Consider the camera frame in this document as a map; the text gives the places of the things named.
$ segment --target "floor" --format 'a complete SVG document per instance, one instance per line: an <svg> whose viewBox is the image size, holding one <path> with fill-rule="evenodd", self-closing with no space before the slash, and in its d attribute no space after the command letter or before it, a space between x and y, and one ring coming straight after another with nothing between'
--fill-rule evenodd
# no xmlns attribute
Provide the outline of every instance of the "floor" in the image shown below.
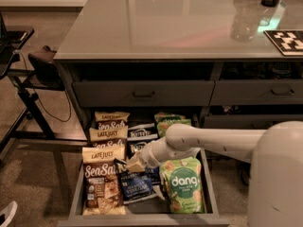
<svg viewBox="0 0 303 227"><path fill-rule="evenodd" d="M27 54L44 45L57 49L78 16L77 11L6 11L6 24L33 26L34 35L22 48ZM15 68L25 68L19 61ZM37 90L46 110L64 120L68 117L68 103L64 92ZM24 104L8 78L0 81L0 139L9 130ZM83 136L80 123L71 112L68 122L61 122L45 112L37 102L54 132ZM34 120L25 119L19 130L40 131ZM78 178L81 147L79 141L45 141L11 139L1 155L0 210L10 201L17 201L18 210L10 226L57 226L58 220L67 219ZM248 188L238 178L233 160L213 161L211 178L222 218L230 226L247 226Z"/></svg>

